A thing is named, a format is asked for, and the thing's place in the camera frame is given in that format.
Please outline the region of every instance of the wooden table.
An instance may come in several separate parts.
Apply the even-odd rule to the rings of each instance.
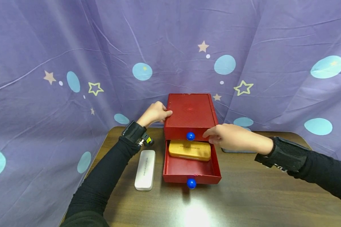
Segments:
[[[123,129],[111,129],[91,170],[117,142]],[[340,199],[315,184],[264,167],[254,161],[255,154],[228,154],[219,149],[219,184],[199,184],[189,191],[185,184],[165,183],[163,129],[150,128],[148,133],[155,140],[151,149],[156,151],[153,189],[137,191],[134,187],[139,152],[130,160],[104,212],[111,227],[341,227]],[[259,133],[281,136],[308,147],[293,133]]]

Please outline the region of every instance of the person's right hand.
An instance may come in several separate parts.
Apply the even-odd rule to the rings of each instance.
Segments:
[[[204,138],[208,136],[209,143],[227,150],[249,150],[267,155],[273,149],[273,141],[270,138],[248,131],[237,125],[216,125],[203,134]]]

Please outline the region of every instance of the person's left hand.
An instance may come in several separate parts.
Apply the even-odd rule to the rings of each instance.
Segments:
[[[141,126],[149,127],[154,122],[164,123],[165,119],[169,117],[173,112],[166,109],[161,102],[152,103],[150,107],[144,112],[144,114],[137,121]]]

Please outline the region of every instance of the drawer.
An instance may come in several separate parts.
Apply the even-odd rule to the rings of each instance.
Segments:
[[[211,159],[208,162],[175,158],[169,155],[169,140],[165,141],[163,179],[171,183],[187,183],[194,179],[197,184],[218,184],[221,180],[216,149],[211,146]]]
[[[173,114],[164,124],[165,139],[187,139],[193,132],[195,141],[207,141],[203,133],[218,124],[210,94],[169,94],[167,110]]]

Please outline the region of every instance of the blue knob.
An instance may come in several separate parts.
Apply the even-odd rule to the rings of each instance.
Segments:
[[[187,133],[187,140],[189,140],[189,141],[193,141],[193,140],[194,140],[194,138],[195,138],[195,135],[194,135],[194,133],[193,133],[193,132],[189,132],[189,133]]]
[[[194,180],[194,179],[188,179],[188,180],[187,180],[187,186],[188,186],[190,189],[194,189],[195,186],[196,186],[195,180]]]

